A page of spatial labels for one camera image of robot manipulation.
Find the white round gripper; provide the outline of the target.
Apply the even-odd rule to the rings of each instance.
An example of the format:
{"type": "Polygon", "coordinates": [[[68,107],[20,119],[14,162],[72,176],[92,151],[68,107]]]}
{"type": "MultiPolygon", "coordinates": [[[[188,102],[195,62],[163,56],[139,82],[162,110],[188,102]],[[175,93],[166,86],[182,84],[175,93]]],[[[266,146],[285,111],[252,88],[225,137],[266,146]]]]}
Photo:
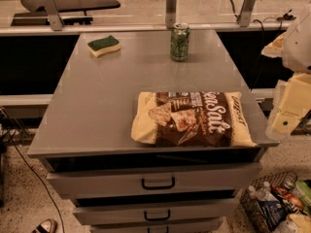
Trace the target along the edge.
{"type": "Polygon", "coordinates": [[[283,141],[311,111],[311,4],[261,54],[270,58],[282,56],[283,65],[296,72],[287,82],[277,83],[265,129],[269,139],[283,141]]]}

